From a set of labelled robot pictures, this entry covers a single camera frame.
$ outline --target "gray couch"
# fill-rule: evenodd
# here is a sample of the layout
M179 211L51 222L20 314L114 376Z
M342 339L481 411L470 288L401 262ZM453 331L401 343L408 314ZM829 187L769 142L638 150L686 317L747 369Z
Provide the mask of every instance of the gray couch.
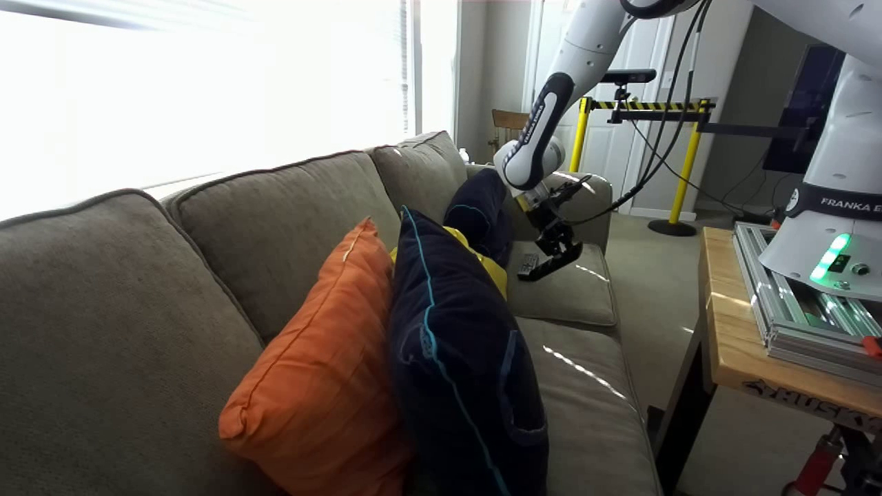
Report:
M448 131L198 185L120 189L0 225L0 492L277 492L217 442L234 383L299 311L342 234L397 207L439 218L470 175ZM609 204L609 185L565 215ZM619 343L606 220L583 258L522 284L551 428L550 496L663 492ZM517 220L517 255L536 231Z

